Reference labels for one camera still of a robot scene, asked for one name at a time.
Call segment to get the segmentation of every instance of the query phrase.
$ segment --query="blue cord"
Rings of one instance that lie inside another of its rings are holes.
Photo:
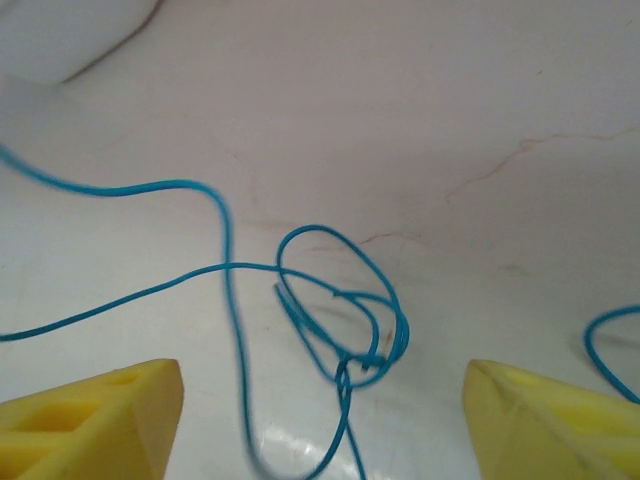
[[[620,394],[633,403],[640,404],[640,397],[637,394],[631,391],[629,387],[627,387],[622,380],[620,380],[607,365],[602,361],[600,355],[596,351],[593,345],[593,336],[598,328],[600,328],[605,323],[611,322],[613,320],[617,320],[621,317],[626,317],[627,315],[637,315],[640,313],[640,305],[630,305],[628,307],[618,308],[616,310],[611,310],[609,312],[605,312],[600,316],[596,317],[592,320],[587,328],[584,330],[583,342],[584,348],[587,350],[587,355],[596,366],[596,368],[600,371],[602,376],[609,382]]]
[[[332,228],[323,225],[307,225],[304,227],[296,228],[284,237],[278,247],[274,265],[234,262],[233,223],[231,219],[231,213],[227,208],[223,197],[208,185],[193,180],[178,179],[114,188],[81,185],[54,177],[52,175],[49,175],[48,173],[45,173],[41,170],[38,170],[37,168],[28,165],[20,157],[18,157],[15,153],[13,153],[1,143],[0,161],[4,162],[13,170],[16,170],[17,172],[31,178],[32,180],[35,180],[49,187],[54,187],[66,192],[88,195],[92,197],[126,197],[131,195],[139,195],[142,193],[172,189],[184,189],[200,192],[209,197],[209,199],[212,200],[213,203],[218,207],[220,220],[222,223],[223,237],[222,262],[217,265],[211,265],[208,267],[193,270],[192,272],[181,275],[168,282],[161,283],[144,290],[140,290],[100,307],[93,308],[86,312],[73,315],[71,317],[59,320],[48,325],[44,325],[42,327],[15,333],[0,334],[0,342],[25,340],[27,338],[32,338],[43,335],[45,333],[53,332],[54,330],[57,330],[59,328],[72,325],[100,313],[106,312],[107,310],[110,310],[112,308],[124,305],[125,303],[132,302],[138,298],[161,292],[162,290],[171,288],[194,277],[204,275],[206,273],[221,271],[224,279],[223,294],[226,300],[227,309],[229,312],[229,320],[235,339],[235,352],[237,358],[240,390],[240,411],[245,448],[247,450],[251,466],[260,478],[268,480],[279,480],[281,477],[277,476],[261,458],[259,454],[259,447],[256,444],[251,402],[249,356],[247,353],[248,349],[245,341],[244,326],[242,318],[240,316],[238,302],[236,300],[233,280],[233,272],[239,268],[274,272],[278,276],[278,282],[274,287],[276,296],[278,297],[283,310],[287,314],[289,321],[300,337],[300,340],[313,359],[313,362],[318,368],[320,374],[327,381],[335,384],[338,394],[338,404],[340,406],[340,419],[338,421],[336,433],[333,437],[333,440],[331,441],[331,444],[329,445],[329,448],[327,449],[326,454],[324,455],[320,463],[318,463],[318,465],[311,472],[306,475],[294,478],[311,480],[318,477],[329,465],[329,462],[331,462],[331,459],[336,454],[336,451],[340,446],[340,442],[342,441],[342,438],[344,437],[344,434],[346,432],[360,478],[362,480],[366,480],[367,476],[362,463],[360,452],[358,450],[358,444],[356,442],[355,435],[349,422],[351,395],[353,390],[365,388],[381,380],[382,377],[389,371],[391,366],[400,359],[400,357],[407,349],[407,345],[409,343],[409,324],[407,322],[407,318],[402,312],[398,297],[393,286],[391,285],[391,282],[387,279],[384,273],[382,273],[380,268],[378,268],[378,266],[373,263],[373,261],[356,244],[354,244],[351,240]],[[307,232],[327,233],[344,243],[380,279],[382,285],[387,291],[388,296],[382,296],[358,290],[341,290],[307,273],[285,268],[282,263],[283,255],[287,245],[297,236]],[[329,335],[329,332],[327,332],[327,330],[323,328],[322,325],[320,325],[312,317],[312,315],[298,300],[291,288],[289,280],[287,279],[287,277],[289,276],[301,278],[321,288],[324,288],[325,290],[331,292],[334,297],[342,298],[351,303],[358,310],[360,310],[371,324],[371,344],[368,350],[366,352],[352,352],[345,346],[335,341],[331,337],[331,335]],[[393,343],[391,344],[391,349],[387,356],[382,353],[378,353],[378,349],[380,347],[380,327],[374,314],[369,308],[367,308],[367,301],[384,305],[385,307],[389,308],[389,310],[391,310],[395,316],[395,335],[393,338]],[[325,365],[320,359],[316,348],[314,348],[313,344],[311,343],[310,337],[315,337],[317,340],[333,349],[338,360],[338,366],[334,373],[332,373],[328,366]],[[363,380],[352,382],[349,375],[349,364],[352,362],[358,364],[363,371],[368,371],[371,369],[373,373],[365,377]]]

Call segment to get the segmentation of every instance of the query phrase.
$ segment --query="white object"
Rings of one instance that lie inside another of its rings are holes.
[[[158,0],[0,0],[0,70],[58,83],[131,35]]]

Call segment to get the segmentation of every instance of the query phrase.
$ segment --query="crack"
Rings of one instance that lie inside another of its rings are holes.
[[[368,238],[365,238],[364,240],[358,240],[357,242],[355,242],[355,244],[358,245],[359,247],[362,247],[364,245],[370,244],[382,238],[400,238],[410,242],[423,243],[421,241],[422,235],[420,235],[419,233],[393,231],[393,232],[378,233],[376,235],[372,235]],[[313,247],[311,248],[311,251],[312,252],[340,252],[342,250],[346,250],[346,248],[347,248],[346,245],[340,245],[335,247],[329,247],[329,246],[323,245],[323,246]]]
[[[393,328],[390,328],[387,334],[384,336],[384,341],[382,342],[382,351],[386,353],[387,349],[391,345],[391,340],[393,340]]]
[[[480,175],[478,177],[471,178],[471,179],[461,183],[460,185],[458,185],[457,187],[452,189],[449,193],[447,193],[445,195],[445,197],[444,197],[444,200],[445,200],[445,202],[447,204],[451,203],[451,199],[453,197],[457,196],[462,190],[467,188],[469,185],[471,185],[473,183],[481,182],[483,180],[487,180],[488,178],[500,173],[510,163],[515,161],[518,157],[520,157],[521,155],[524,155],[526,153],[531,152],[537,145],[540,145],[540,144],[543,144],[543,143],[552,142],[554,140],[571,139],[571,138],[580,138],[580,139],[585,139],[585,140],[597,140],[599,142],[612,142],[612,141],[618,139],[619,137],[621,137],[623,135],[626,135],[627,133],[635,132],[639,128],[640,127],[627,128],[626,130],[624,130],[622,132],[619,132],[619,133],[616,133],[616,134],[613,134],[613,135],[581,135],[581,134],[554,133],[553,135],[550,135],[550,136],[545,137],[545,138],[539,138],[539,139],[528,138],[528,139],[520,140],[518,142],[518,148],[515,151],[513,151],[512,153],[510,153],[509,155],[507,155],[504,158],[504,160],[502,160],[500,163],[498,163],[495,167],[493,167],[487,173],[485,173],[483,175]]]
[[[253,208],[254,212],[259,215],[267,216],[260,205],[260,189],[262,188],[262,182],[260,178],[256,174],[253,168],[249,168],[249,203]]]

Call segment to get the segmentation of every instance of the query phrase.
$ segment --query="tangled cord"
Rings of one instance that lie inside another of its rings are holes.
[[[222,262],[204,268],[199,268],[186,273],[180,277],[170,280],[159,285],[140,290],[118,300],[114,300],[105,305],[93,308],[83,313],[73,315],[71,317],[59,320],[57,322],[44,325],[38,328],[25,330],[21,332],[0,334],[0,342],[11,342],[36,337],[45,333],[52,332],[59,328],[63,328],[82,320],[88,319],[100,313],[106,312],[112,308],[118,307],[125,303],[131,302],[138,298],[151,295],[153,293],[166,290],[191,278],[204,275],[205,273],[221,271],[223,275],[223,294],[229,313],[234,339],[235,353],[237,358],[239,389],[240,389],[240,411],[242,420],[242,429],[245,441],[245,448],[255,473],[262,479],[280,480],[272,469],[264,462],[259,454],[259,447],[256,443],[253,427],[253,412],[251,402],[251,378],[248,349],[245,340],[244,326],[238,302],[235,294],[235,284],[233,272],[236,269],[261,270],[274,272],[278,276],[278,282],[274,289],[276,296],[285,311],[291,325],[297,332],[300,340],[307,349],[309,355],[313,359],[320,374],[329,382],[334,383],[338,394],[338,404],[340,406],[340,420],[336,428],[326,454],[318,465],[308,474],[295,477],[301,480],[311,480],[318,477],[331,462],[336,454],[340,442],[346,432],[351,451],[356,463],[359,476],[362,480],[366,480],[366,472],[362,463],[360,451],[356,438],[349,422],[349,410],[351,407],[351,396],[354,390],[368,387],[384,377],[391,366],[397,362],[404,354],[409,342],[409,324],[402,312],[396,292],[391,282],[382,273],[380,268],[351,240],[337,232],[336,230],[323,225],[307,225],[296,228],[287,234],[278,246],[276,252],[276,261],[274,265],[265,265],[259,263],[234,262],[233,261],[233,222],[231,213],[225,204],[224,198],[213,188],[204,183],[194,180],[165,180],[159,182],[145,183],[141,185],[131,185],[127,187],[94,187],[90,185],[81,185],[68,182],[60,178],[54,177],[37,168],[34,168],[24,162],[15,153],[4,145],[0,144],[0,161],[8,167],[19,173],[49,187],[64,190],[66,192],[76,193],[80,195],[88,195],[92,197],[127,197],[132,195],[140,195],[143,193],[158,192],[162,190],[192,190],[202,193],[209,197],[210,200],[218,207],[220,220],[222,224]],[[373,273],[380,279],[387,291],[388,297],[358,290],[341,290],[324,280],[309,275],[307,273],[285,268],[282,265],[283,255],[287,245],[297,236],[307,232],[324,232],[329,234],[343,244],[345,244],[365,265],[367,265]],[[334,297],[339,297],[360,310],[371,324],[371,343],[365,352],[353,352],[344,345],[334,340],[329,332],[317,322],[313,316],[307,311],[302,303],[296,297],[287,277],[297,277],[311,282],[325,290],[328,290]],[[378,352],[380,347],[380,327],[378,320],[373,312],[366,306],[366,302],[374,302],[387,307],[395,315],[395,335],[391,344],[391,349],[387,356]],[[327,365],[323,362],[318,351],[311,343],[311,338],[315,338],[324,345],[331,348],[337,357],[338,365],[336,371],[332,373]],[[373,373],[359,381],[351,381],[349,375],[349,365],[355,363],[361,367],[364,372],[371,370]]]

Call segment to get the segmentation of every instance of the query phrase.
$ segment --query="marble surface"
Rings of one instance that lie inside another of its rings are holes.
[[[370,478],[477,479],[460,402],[471,358],[611,392],[580,334],[600,311],[640,301],[639,46],[635,0],[166,0],[66,84],[1,78],[0,138],[77,181],[215,185],[238,258],[270,262],[306,223],[357,240],[413,329],[404,359],[354,400]],[[216,212],[191,194],[81,199],[0,170],[0,201],[2,331],[218,259]],[[301,239],[287,261],[376,287],[323,237]],[[328,444],[335,394],[273,278],[238,281],[264,455],[300,472]],[[187,393],[167,479],[250,478],[219,283],[0,345],[0,400],[175,357]],[[352,312],[304,295],[345,343],[366,345]],[[599,346],[639,390],[640,322],[607,327]],[[323,478],[356,478],[346,448]]]

